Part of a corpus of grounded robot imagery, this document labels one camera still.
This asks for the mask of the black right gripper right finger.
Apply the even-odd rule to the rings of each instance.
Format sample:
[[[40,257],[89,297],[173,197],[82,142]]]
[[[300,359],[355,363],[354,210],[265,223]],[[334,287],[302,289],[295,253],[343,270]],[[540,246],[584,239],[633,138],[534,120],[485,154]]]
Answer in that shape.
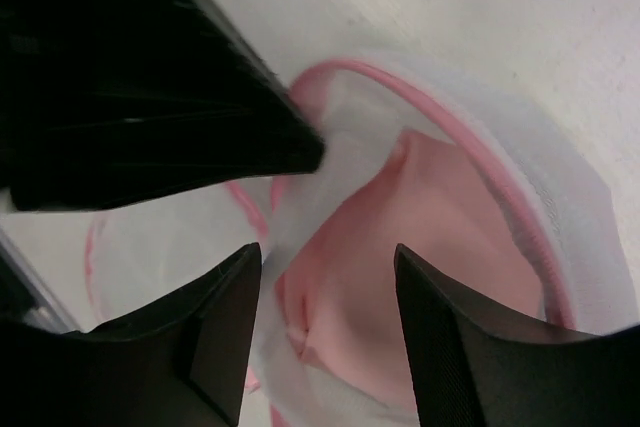
[[[394,267],[420,425],[638,425],[638,327],[594,336],[546,323],[404,245]]]

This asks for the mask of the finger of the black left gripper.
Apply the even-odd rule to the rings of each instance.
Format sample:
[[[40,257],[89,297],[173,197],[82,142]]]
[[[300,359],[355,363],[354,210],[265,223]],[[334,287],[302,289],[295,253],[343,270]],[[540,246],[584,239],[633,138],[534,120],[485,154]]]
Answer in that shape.
[[[214,0],[1,0],[1,191],[106,210],[324,154]]]

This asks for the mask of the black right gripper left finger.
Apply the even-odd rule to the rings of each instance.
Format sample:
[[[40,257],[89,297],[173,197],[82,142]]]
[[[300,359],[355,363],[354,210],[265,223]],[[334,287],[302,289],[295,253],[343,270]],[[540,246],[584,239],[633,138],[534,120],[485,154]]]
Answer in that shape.
[[[89,333],[26,321],[35,296],[1,267],[5,426],[235,426],[261,251],[241,247],[196,280]]]

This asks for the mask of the white mesh laundry bag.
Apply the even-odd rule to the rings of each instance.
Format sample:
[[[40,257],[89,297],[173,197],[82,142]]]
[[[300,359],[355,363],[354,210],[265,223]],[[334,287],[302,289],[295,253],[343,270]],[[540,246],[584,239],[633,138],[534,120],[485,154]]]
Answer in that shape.
[[[320,169],[97,214],[97,320],[258,242],[247,386],[276,426],[417,424],[398,244],[529,319],[590,334],[638,322],[610,191],[536,104],[405,55],[328,60],[290,92],[326,142]]]

